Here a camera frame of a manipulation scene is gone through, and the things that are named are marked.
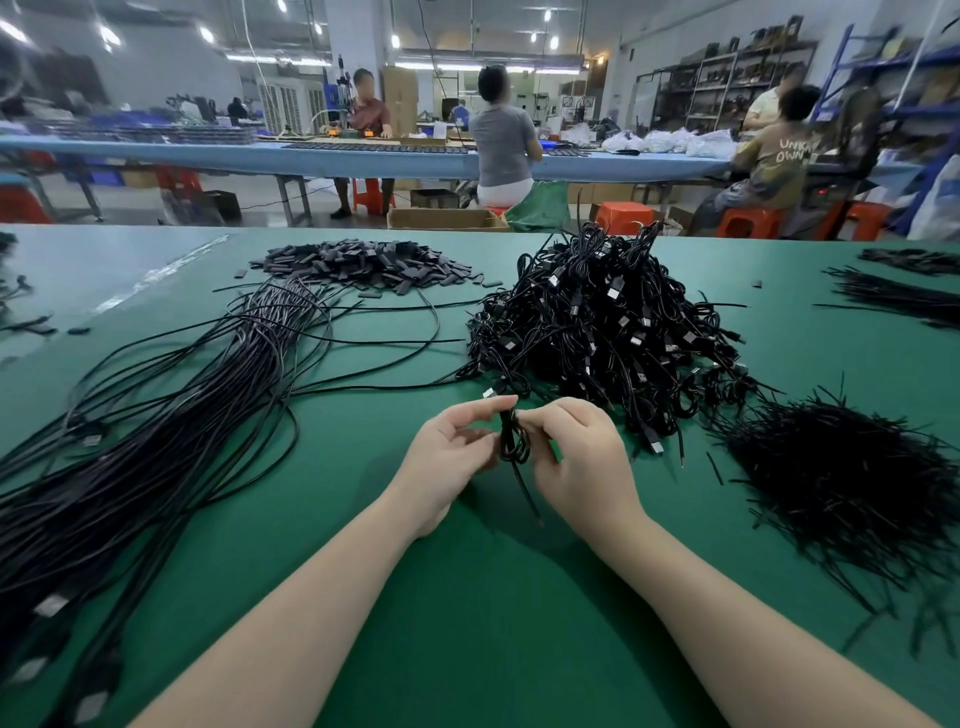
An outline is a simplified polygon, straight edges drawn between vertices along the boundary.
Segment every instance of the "hair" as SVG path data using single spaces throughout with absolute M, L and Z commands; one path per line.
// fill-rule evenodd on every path
M 477 76 L 477 90 L 480 98 L 488 104 L 494 104 L 503 96 L 503 92 L 510 86 L 507 76 L 507 67 L 503 65 L 484 66 Z
M 360 82 L 368 76 L 373 78 L 373 73 L 368 71 L 366 68 L 357 68 L 356 72 L 353 74 L 353 85 L 360 85 Z
M 780 116 L 787 121 L 803 121 L 813 111 L 820 98 L 820 88 L 815 85 L 799 85 L 780 97 Z
M 793 61 L 792 63 L 788 63 L 786 68 L 783 69 L 783 78 L 785 79 L 787 76 L 793 76 L 798 73 L 803 74 L 804 76 L 806 75 L 806 63 L 802 61 Z

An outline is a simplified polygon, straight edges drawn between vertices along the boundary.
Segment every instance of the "green bag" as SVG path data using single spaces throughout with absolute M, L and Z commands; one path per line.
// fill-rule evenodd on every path
M 569 182 L 534 182 L 521 202 L 503 213 L 514 232 L 554 231 L 570 222 Z

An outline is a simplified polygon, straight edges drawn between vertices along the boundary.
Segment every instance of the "storage rack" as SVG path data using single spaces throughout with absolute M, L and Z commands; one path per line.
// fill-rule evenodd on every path
M 897 36 L 899 28 L 892 28 L 885 34 L 876 36 L 855 36 L 853 34 L 853 25 L 848 25 L 844 31 L 843 38 L 837 48 L 836 55 L 833 57 L 833 66 L 824 83 L 824 92 L 820 100 L 813 109 L 812 118 L 814 121 L 829 120 L 832 115 L 840 110 L 839 103 L 830 103 L 841 91 L 851 84 L 873 85 L 880 75 L 890 71 L 906 70 L 906 77 L 900 85 L 900 92 L 897 99 L 884 106 L 886 112 L 895 119 L 904 120 L 909 118 L 926 119 L 955 119 L 952 131 L 948 135 L 944 146 L 923 171 L 923 180 L 920 189 L 914 196 L 913 202 L 906 211 L 897 219 L 894 230 L 900 235 L 907 235 L 910 232 L 910 225 L 913 218 L 920 209 L 926 195 L 932 189 L 940 171 L 947 164 L 953 154 L 960 153 L 960 102 L 951 101 L 945 104 L 934 104 L 921 106 L 919 104 L 905 104 L 904 98 L 907 96 L 907 89 L 913 80 L 914 72 L 918 68 L 943 68 L 948 66 L 960 66 L 960 46 L 951 46 L 941 48 L 931 53 L 925 53 L 924 49 L 929 41 L 934 28 L 934 21 L 937 19 L 937 11 L 930 16 L 930 22 L 927 26 L 920 46 L 909 53 L 894 56 L 885 59 L 882 56 L 883 48 L 889 40 Z M 844 61 L 844 55 L 847 52 L 847 46 L 852 40 L 859 40 L 876 44 L 876 52 L 871 56 L 865 56 L 850 61 Z M 831 90 L 833 82 L 839 73 L 849 71 L 849 78 L 836 89 Z
M 690 122 L 698 122 L 694 128 L 700 128 L 703 131 L 714 131 L 720 125 L 722 120 L 742 121 L 746 116 L 746 109 L 733 115 L 724 114 L 724 106 L 727 103 L 727 97 L 732 89 L 744 89 L 750 93 L 749 101 L 753 102 L 753 94 L 758 90 L 766 90 L 780 82 L 780 64 L 783 57 L 788 54 L 806 52 L 805 62 L 807 65 L 813 59 L 816 51 L 816 41 L 797 41 L 788 42 L 786 39 L 779 45 L 766 48 L 742 48 L 720 56 L 711 56 L 695 63 L 677 63 L 675 65 L 657 68 L 649 73 L 636 77 L 640 79 L 649 77 L 651 80 L 657 79 L 657 96 L 654 101 L 654 110 L 650 119 L 650 128 L 658 129 L 667 125 L 670 121 L 679 121 L 683 119 L 684 126 L 691 128 Z M 776 54 L 776 59 L 768 64 L 771 55 Z M 761 66 L 769 67 L 769 77 L 766 73 L 759 78 L 740 79 L 734 78 L 737 65 L 743 61 L 757 59 Z M 726 72 L 721 72 L 721 77 L 726 76 L 726 81 L 705 83 L 704 69 L 715 65 L 726 65 L 729 68 Z M 697 94 L 714 93 L 719 94 L 718 102 L 714 103 L 716 113 L 699 113 L 696 111 L 695 101 Z M 675 106 L 680 97 L 689 95 L 689 100 L 684 103 L 686 111 L 683 114 L 663 113 L 662 108 L 665 104 L 673 103 Z

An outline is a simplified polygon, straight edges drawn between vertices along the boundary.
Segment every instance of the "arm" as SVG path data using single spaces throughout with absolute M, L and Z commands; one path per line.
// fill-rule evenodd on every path
M 516 404 L 450 407 L 417 433 L 386 491 L 211 646 L 132 728 L 309 728 L 407 547 L 443 520 L 497 436 L 465 429 Z
M 527 151 L 527 157 L 533 161 L 543 159 L 543 147 L 540 146 L 540 140 L 537 139 L 537 130 L 533 121 L 525 113 L 520 115 L 520 133 L 523 135 L 523 146 Z
M 732 728 L 936 725 L 653 523 L 605 412 L 564 399 L 518 415 L 538 488 L 654 608 Z
M 730 161 L 730 166 L 733 169 L 752 170 L 760 157 L 760 149 L 763 148 L 763 139 L 764 134 L 760 132 L 750 141 L 745 141 L 738 146 L 736 148 L 736 154 Z

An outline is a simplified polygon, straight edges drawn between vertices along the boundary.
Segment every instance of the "gray shirt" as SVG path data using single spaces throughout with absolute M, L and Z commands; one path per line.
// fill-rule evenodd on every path
M 480 156 L 480 186 L 523 182 L 532 177 L 527 142 L 537 138 L 523 109 L 493 106 L 470 119 L 470 133 Z

